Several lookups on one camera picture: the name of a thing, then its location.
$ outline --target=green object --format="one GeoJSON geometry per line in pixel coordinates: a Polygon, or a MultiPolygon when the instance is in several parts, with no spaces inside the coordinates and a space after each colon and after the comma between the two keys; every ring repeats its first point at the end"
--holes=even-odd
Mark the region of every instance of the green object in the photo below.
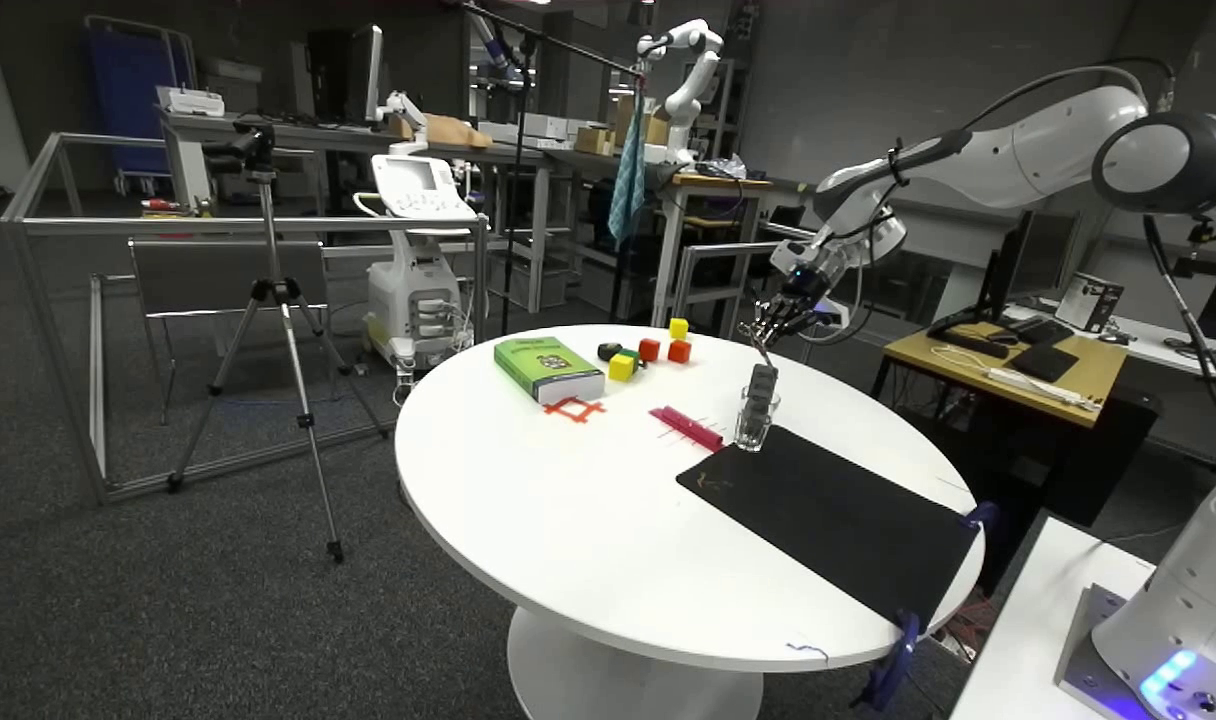
{"type": "Polygon", "coordinates": [[[574,354],[555,334],[519,334],[501,338],[490,347],[490,359],[537,401],[537,404],[558,404],[558,401],[598,401],[602,395],[602,372],[574,354]]]}
{"type": "Polygon", "coordinates": [[[619,246],[635,235],[644,215],[644,101],[635,101],[635,115],[622,129],[622,142],[616,157],[610,205],[608,205],[608,235],[619,246]]]}

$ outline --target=black tray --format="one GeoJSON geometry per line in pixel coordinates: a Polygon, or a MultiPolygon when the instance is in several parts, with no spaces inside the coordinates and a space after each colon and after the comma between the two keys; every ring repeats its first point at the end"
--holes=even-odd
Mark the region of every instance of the black tray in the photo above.
{"type": "Polygon", "coordinates": [[[893,622],[931,620],[978,526],[785,426],[765,450],[723,448],[678,483],[893,622]]]}

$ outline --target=white stand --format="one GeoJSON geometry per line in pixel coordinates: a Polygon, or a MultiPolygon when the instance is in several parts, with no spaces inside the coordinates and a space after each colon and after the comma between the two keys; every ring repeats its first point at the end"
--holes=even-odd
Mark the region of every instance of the white stand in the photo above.
{"type": "Polygon", "coordinates": [[[765,704],[754,670],[616,651],[531,609],[512,614],[507,667],[528,720],[754,720],[765,704]]]}

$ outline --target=blue light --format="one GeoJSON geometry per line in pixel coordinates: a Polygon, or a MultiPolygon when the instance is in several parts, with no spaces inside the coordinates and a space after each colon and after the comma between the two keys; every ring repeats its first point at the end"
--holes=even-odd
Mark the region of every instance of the blue light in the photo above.
{"type": "Polygon", "coordinates": [[[1196,651],[1171,651],[1143,682],[1138,697],[1161,704],[1164,687],[1196,664],[1196,651]]]}

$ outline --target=camera tripod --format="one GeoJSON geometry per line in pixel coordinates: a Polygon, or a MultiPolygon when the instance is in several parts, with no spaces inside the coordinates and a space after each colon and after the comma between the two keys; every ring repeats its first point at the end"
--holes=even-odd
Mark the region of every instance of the camera tripod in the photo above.
{"type": "Polygon", "coordinates": [[[244,123],[238,129],[238,152],[244,152],[244,167],[248,167],[248,181],[255,185],[255,200],[260,200],[260,215],[264,215],[264,242],[269,242],[269,279],[251,279],[251,290],[248,290],[248,302],[244,302],[244,316],[238,316],[238,327],[229,345],[229,354],[219,359],[210,385],[208,385],[208,404],[200,410],[200,422],[193,426],[188,444],[185,444],[185,455],[177,465],[177,470],[168,477],[168,493],[178,493],[185,488],[185,470],[193,465],[193,450],[208,426],[208,416],[214,408],[214,401],[225,395],[225,381],[229,372],[236,368],[238,359],[238,347],[244,347],[244,334],[251,327],[251,316],[260,309],[277,309],[278,313],[278,323],[283,323],[283,347],[289,347],[289,365],[290,365],[290,389],[297,389],[297,426],[304,431],[307,438],[307,450],[313,450],[313,470],[314,470],[314,483],[319,483],[319,505],[323,505],[323,525],[327,525],[327,555],[337,562],[345,562],[345,545],[340,545],[340,530],[337,530],[337,520],[331,520],[331,498],[327,498],[327,477],[323,477],[323,458],[319,458],[319,438],[314,438],[314,410],[313,410],[313,401],[307,401],[307,389],[304,389],[304,372],[299,372],[299,347],[297,347],[297,327],[290,327],[290,309],[304,316],[304,323],[313,327],[313,334],[323,345],[337,377],[348,381],[348,393],[360,401],[360,408],[368,410],[371,426],[386,438],[390,431],[376,419],[376,410],[368,408],[365,393],[357,389],[357,377],[352,377],[352,365],[340,354],[340,347],[331,345],[331,332],[323,332],[323,323],[314,318],[313,302],[304,300],[299,284],[290,276],[283,276],[283,262],[278,262],[278,232],[277,232],[277,167],[271,167],[271,147],[277,147],[277,136],[269,123],[244,123]]]}

